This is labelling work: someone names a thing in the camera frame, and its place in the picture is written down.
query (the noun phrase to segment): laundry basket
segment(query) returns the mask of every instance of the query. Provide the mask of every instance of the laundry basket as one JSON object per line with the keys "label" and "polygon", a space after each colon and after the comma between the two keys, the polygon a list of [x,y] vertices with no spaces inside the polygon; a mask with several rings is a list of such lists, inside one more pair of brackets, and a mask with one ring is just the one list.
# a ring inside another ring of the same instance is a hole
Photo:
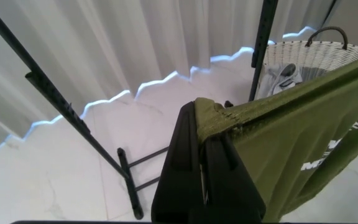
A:
{"label": "laundry basket", "polygon": [[[326,30],[338,31],[342,34],[344,42],[313,41],[314,37]],[[268,75],[265,77],[266,73],[271,74],[268,69],[272,66],[293,63],[301,68],[302,82],[306,82],[357,59],[358,46],[348,44],[346,33],[341,28],[334,26],[316,31],[307,41],[280,42],[269,45],[264,57],[264,68],[260,74],[256,98],[269,96],[270,93],[266,95],[266,89],[274,88],[271,85],[277,83],[277,81],[272,81]]]}

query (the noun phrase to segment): curtain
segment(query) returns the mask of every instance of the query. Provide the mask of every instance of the curtain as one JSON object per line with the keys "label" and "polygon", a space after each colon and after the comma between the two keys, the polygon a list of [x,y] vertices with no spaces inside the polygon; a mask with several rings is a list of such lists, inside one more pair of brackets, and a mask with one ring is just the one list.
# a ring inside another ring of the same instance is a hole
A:
{"label": "curtain", "polygon": [[[173,71],[190,77],[192,67],[208,68],[212,56],[253,47],[262,3],[0,0],[0,17],[83,117],[97,102],[136,97]],[[307,39],[331,3],[280,0],[270,40]],[[27,72],[0,37],[0,144],[62,117],[24,78]]]}

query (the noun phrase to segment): basket handle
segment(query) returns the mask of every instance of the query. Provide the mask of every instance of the basket handle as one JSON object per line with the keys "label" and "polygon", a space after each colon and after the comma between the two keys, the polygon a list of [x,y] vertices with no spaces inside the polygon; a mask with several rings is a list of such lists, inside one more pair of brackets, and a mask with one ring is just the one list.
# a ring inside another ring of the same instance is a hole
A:
{"label": "basket handle", "polygon": [[338,32],[340,32],[342,34],[343,42],[344,42],[342,49],[347,50],[347,36],[346,36],[346,33],[341,28],[336,27],[336,26],[324,27],[324,28],[321,28],[320,30],[317,30],[314,34],[312,34],[309,37],[308,42],[306,43],[305,47],[310,47],[310,45],[312,43],[312,38],[316,37],[317,34],[321,33],[322,31],[326,31],[326,30],[337,30]]}

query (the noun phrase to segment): white wicker basket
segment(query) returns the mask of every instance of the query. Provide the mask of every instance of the white wicker basket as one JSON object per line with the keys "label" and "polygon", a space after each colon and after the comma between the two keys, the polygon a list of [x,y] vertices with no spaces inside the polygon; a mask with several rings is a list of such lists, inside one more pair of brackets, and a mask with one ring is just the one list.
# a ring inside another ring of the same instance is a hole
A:
{"label": "white wicker basket", "polygon": [[[344,38],[344,44],[328,41],[312,42],[313,37],[325,30],[339,31]],[[331,26],[318,30],[308,41],[269,45],[266,49],[264,64],[294,63],[300,67],[318,68],[320,72],[324,70],[328,72],[357,59],[358,46],[348,44],[345,32],[339,27]]]}

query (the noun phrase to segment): white floor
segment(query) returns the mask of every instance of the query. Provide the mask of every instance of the white floor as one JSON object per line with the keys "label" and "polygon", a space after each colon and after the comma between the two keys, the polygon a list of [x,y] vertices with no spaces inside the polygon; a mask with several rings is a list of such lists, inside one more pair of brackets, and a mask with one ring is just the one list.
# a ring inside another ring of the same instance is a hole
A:
{"label": "white floor", "polygon": [[[136,99],[123,95],[89,109],[85,122],[117,161],[134,161],[166,147],[179,109],[196,97],[245,103],[251,54],[193,70],[148,86]],[[165,154],[132,168],[137,185],[159,176]],[[140,191],[145,218],[157,184]],[[135,220],[123,179],[64,120],[39,126],[26,142],[11,138],[0,148],[0,223],[17,220]],[[358,222],[358,158],[316,198],[283,218],[286,222]]]}

